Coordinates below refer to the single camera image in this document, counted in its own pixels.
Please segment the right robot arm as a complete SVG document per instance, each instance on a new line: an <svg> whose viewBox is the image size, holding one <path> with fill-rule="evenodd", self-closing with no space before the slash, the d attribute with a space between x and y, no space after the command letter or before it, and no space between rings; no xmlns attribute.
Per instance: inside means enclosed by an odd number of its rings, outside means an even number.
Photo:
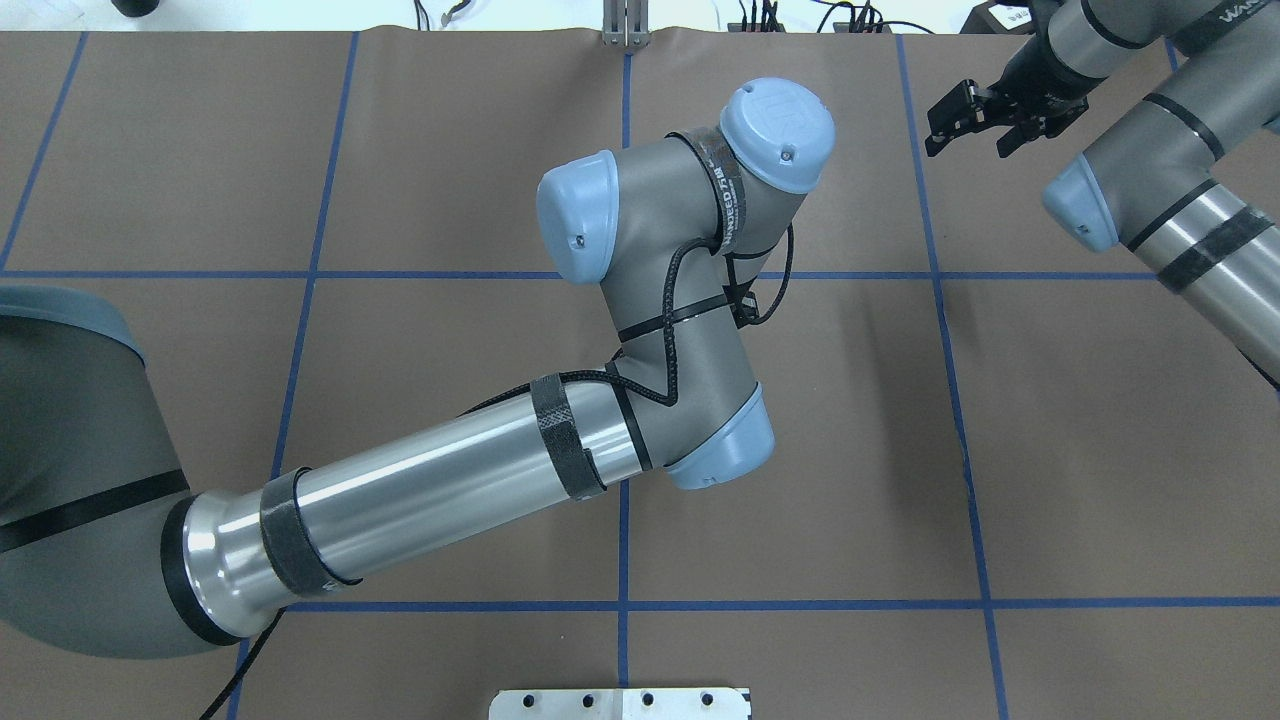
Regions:
<svg viewBox="0 0 1280 720"><path fill-rule="evenodd" d="M1006 158L1055 138L1140 50L1183 63L1044 188L1083 246L1123 246L1277 383L1277 223L1213 177L1252 135L1277 131L1275 1L1030 1L1033 35L997 81L964 79L927 114L929 156L1000 127Z"/></svg>

